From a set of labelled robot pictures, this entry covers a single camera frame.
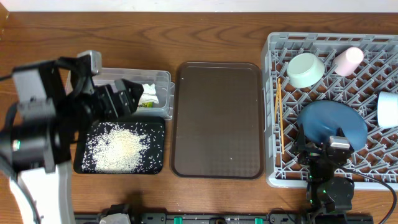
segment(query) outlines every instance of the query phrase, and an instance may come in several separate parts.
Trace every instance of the cup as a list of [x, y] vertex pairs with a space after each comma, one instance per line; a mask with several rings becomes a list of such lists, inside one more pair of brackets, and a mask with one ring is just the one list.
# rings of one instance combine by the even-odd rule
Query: cup
[[357, 47], [350, 47], [337, 56], [332, 65], [337, 65], [335, 73], [343, 77], [351, 75], [363, 61], [364, 54]]
[[325, 72], [323, 62], [314, 54], [302, 53], [294, 57], [287, 66], [289, 83], [295, 88], [315, 84]]
[[383, 129], [398, 126], [398, 94], [380, 92], [377, 102], [377, 122]]

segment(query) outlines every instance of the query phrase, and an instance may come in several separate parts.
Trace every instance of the pile of white grains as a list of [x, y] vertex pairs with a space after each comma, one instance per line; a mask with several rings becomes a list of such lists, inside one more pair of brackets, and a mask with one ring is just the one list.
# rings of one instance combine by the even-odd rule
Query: pile of white grains
[[109, 174], [134, 172], [142, 165], [142, 155], [149, 148], [147, 134], [126, 129], [124, 124], [101, 125], [106, 126], [105, 132], [88, 138], [81, 168]]

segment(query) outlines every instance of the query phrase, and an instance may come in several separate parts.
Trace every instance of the wooden table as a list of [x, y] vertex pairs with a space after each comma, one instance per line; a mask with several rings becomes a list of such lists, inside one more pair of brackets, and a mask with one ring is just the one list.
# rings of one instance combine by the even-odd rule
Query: wooden table
[[[103, 55], [103, 66], [168, 70], [175, 80], [186, 61], [252, 62], [271, 32], [398, 34], [398, 14], [321, 13], [21, 13], [12, 12], [0, 41], [0, 74], [16, 65], [87, 49]], [[0, 124], [17, 101], [12, 81], [0, 83]], [[138, 212], [267, 213], [274, 207], [308, 206], [305, 189], [275, 189], [257, 180], [183, 179], [169, 168], [167, 123], [164, 168], [157, 175], [79, 175], [72, 178], [76, 212], [100, 212], [131, 203]], [[378, 223], [392, 203], [390, 192], [355, 191], [353, 213]], [[398, 212], [389, 223], [398, 222]], [[22, 223], [8, 181], [0, 178], [0, 223]]]

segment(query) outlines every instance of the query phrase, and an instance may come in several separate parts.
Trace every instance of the brown tray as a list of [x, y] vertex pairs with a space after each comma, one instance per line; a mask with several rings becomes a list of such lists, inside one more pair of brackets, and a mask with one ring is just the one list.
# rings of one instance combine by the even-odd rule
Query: brown tray
[[173, 172], [180, 177], [260, 177], [264, 107], [258, 67], [188, 62], [180, 67], [176, 86]]

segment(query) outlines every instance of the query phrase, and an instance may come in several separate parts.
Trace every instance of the clear plastic container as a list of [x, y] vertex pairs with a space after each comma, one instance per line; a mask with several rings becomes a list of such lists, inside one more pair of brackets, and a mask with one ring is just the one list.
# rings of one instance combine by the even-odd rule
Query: clear plastic container
[[[114, 81], [125, 79], [140, 84], [155, 84], [158, 104], [153, 108], [138, 108], [134, 116], [160, 116], [165, 120], [171, 120], [174, 107], [174, 83], [171, 82], [171, 74], [167, 71], [139, 70], [124, 68], [103, 68], [99, 75], [93, 77], [95, 85], [111, 84], [114, 91]], [[67, 80], [66, 91], [71, 92], [70, 74]]]

